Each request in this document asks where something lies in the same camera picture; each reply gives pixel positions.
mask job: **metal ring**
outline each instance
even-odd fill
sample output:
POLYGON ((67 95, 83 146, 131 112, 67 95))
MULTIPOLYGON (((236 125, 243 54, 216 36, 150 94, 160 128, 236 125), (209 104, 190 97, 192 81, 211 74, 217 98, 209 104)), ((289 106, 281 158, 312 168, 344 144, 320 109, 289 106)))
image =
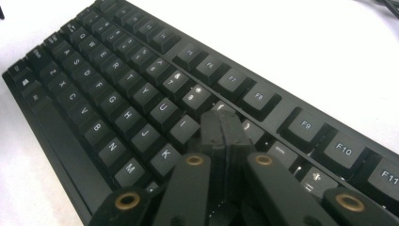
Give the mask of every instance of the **metal ring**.
POLYGON ((256 162, 260 165, 268 166, 273 163, 273 159, 266 155, 258 155, 255 158, 256 162))
POLYGON ((196 155, 192 155, 192 156, 187 157, 185 159, 185 162, 191 166, 198 166, 203 163, 203 158, 196 156, 196 155))
POLYGON ((338 194, 335 200, 345 209, 353 212, 361 212, 365 209, 364 203, 358 198, 348 194, 338 194))
POLYGON ((121 194, 115 200, 115 206, 119 210, 133 209, 139 203, 140 203, 140 196, 136 192, 127 192, 127 193, 121 194))

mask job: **black keyboard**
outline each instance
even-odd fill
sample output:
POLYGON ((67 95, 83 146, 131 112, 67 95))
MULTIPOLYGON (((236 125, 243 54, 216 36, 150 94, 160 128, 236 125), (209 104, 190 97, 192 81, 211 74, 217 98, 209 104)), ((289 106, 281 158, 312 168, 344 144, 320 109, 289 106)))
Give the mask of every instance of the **black keyboard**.
POLYGON ((113 190, 164 184, 208 110, 240 118, 317 200, 399 217, 399 156, 124 0, 96 1, 3 74, 86 224, 113 190))

